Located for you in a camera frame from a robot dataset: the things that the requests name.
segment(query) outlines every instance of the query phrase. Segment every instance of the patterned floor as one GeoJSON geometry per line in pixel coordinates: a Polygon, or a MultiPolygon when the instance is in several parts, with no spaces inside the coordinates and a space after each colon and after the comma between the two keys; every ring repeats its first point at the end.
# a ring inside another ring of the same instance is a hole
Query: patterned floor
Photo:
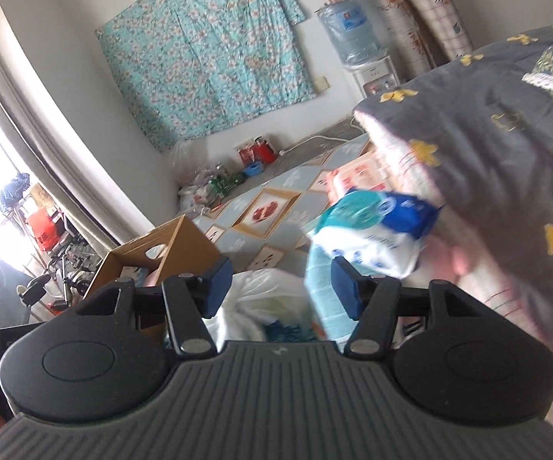
{"type": "Polygon", "coordinates": [[[328,208],[325,175],[371,147],[367,135],[358,136],[194,222],[236,272],[280,268],[303,277],[309,242],[302,227],[328,208]]]}

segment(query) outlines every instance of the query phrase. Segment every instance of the red thermos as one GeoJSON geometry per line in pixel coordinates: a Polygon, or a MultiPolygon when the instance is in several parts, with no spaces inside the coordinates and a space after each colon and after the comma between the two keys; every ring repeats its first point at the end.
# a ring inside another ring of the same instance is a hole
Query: red thermos
{"type": "Polygon", "coordinates": [[[269,143],[264,140],[261,136],[258,136],[255,139],[255,144],[253,145],[253,152],[255,158],[262,161],[264,164],[272,164],[277,158],[274,149],[269,145],[269,143]]]}

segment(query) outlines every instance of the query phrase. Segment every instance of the gray curtain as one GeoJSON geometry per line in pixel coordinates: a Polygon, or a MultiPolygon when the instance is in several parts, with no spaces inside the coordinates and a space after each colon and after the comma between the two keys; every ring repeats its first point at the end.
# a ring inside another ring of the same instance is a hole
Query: gray curtain
{"type": "Polygon", "coordinates": [[[84,176],[76,172],[48,129],[23,101],[0,62],[0,128],[42,186],[60,204],[78,230],[105,255],[135,236],[100,201],[84,176]]]}

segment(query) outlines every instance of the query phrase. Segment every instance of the bed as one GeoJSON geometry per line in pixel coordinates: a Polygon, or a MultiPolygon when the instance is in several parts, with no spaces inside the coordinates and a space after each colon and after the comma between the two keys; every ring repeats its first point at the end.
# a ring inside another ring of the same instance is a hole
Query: bed
{"type": "Polygon", "coordinates": [[[476,270],[460,286],[553,349],[553,95],[522,81],[550,45],[553,26],[490,44],[355,118],[399,190],[447,204],[476,270]]]}

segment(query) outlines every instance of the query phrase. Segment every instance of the water bottle label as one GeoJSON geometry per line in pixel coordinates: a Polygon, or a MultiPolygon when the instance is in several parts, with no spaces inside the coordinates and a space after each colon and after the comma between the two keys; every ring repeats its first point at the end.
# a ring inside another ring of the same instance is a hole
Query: water bottle label
{"type": "Polygon", "coordinates": [[[340,14],[340,21],[345,28],[345,31],[350,31],[356,27],[363,26],[368,21],[366,14],[361,7],[354,7],[340,14]]]}

